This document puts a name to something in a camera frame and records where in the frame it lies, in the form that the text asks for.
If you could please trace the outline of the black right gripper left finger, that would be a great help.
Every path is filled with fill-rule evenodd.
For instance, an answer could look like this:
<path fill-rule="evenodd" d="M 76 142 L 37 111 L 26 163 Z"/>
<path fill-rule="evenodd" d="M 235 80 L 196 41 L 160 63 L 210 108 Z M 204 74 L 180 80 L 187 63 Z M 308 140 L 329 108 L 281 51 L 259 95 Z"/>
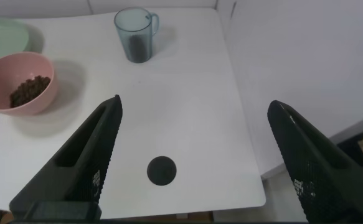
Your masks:
<path fill-rule="evenodd" d="M 119 95 L 102 102 L 11 200 L 14 217 L 36 202 L 98 203 L 122 115 Z"/>

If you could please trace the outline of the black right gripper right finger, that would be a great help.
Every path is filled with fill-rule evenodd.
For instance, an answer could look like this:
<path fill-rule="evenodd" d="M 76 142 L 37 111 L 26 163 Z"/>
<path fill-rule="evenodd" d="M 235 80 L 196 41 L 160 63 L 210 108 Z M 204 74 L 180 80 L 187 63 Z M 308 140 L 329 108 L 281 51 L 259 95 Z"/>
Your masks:
<path fill-rule="evenodd" d="M 291 106 L 274 100 L 267 118 L 307 220 L 363 223 L 363 167 Z"/>

